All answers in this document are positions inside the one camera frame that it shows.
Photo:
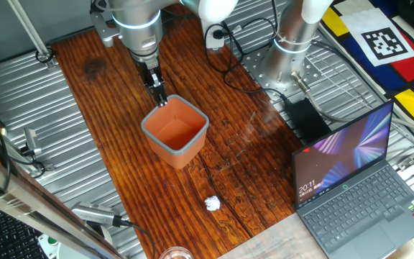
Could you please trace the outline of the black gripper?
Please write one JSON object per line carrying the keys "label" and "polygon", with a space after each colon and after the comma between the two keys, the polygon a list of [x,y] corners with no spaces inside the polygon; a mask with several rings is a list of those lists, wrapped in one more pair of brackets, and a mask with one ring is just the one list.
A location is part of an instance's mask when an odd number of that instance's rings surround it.
{"label": "black gripper", "polygon": [[139,71],[139,77],[142,79],[148,93],[153,99],[157,100],[158,106],[165,106],[167,104],[167,95],[165,92],[159,58],[134,60],[134,64]]}

